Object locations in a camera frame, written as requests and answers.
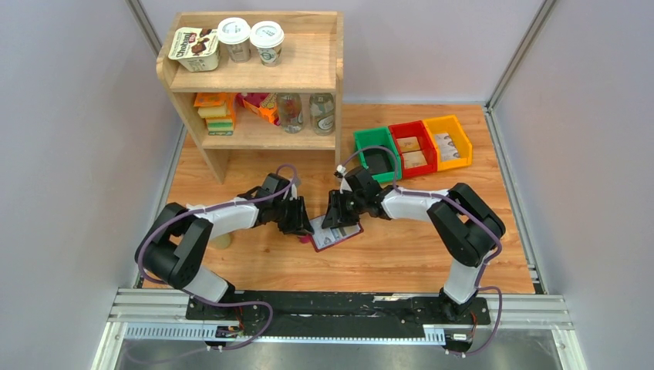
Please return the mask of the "white printed card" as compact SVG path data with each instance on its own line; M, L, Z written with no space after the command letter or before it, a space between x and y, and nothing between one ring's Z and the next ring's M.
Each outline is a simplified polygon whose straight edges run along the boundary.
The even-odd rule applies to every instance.
M334 245L339 236L337 230L322 227L322 222L324 219L325 216L322 215L311 220L311 225L314 229L314 234L312 235L312 243L317 251L322 251Z

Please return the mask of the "red leather card holder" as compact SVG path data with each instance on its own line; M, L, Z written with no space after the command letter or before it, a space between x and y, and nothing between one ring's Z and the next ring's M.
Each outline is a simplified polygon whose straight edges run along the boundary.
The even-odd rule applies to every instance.
M310 220L314 234L298 238L301 244L311 245L316 253L326 251L330 247L341 244L363 232L361 224L347 227L322 228L324 219L325 215L322 215Z

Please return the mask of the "dark credit card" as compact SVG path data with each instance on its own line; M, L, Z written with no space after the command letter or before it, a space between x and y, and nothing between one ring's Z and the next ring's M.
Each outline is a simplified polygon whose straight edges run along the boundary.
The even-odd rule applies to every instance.
M379 148L372 148L363 152L368 170L372 175L393 172L393 161L389 154Z

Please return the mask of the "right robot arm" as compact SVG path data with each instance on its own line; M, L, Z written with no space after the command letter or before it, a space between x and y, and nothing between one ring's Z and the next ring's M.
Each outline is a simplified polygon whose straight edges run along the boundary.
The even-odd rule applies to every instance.
M411 190L394 183L382 187L362 166L341 178L341 187L329 192L321 227L355 226L363 214L431 223L453 258L440 312L453 323L468 316L484 268L501 252L506 227L499 216L466 183L438 191Z

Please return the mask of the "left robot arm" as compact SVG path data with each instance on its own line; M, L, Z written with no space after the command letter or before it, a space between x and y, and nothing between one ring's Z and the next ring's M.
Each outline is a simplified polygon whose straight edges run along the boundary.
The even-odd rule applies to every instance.
M295 179L270 173L262 185L210 207L167 204L137 248L135 261L161 284L205 300L208 312L224 320L236 308L228 293L233 286L203 267L207 246L216 237L269 222L283 234L314 233Z

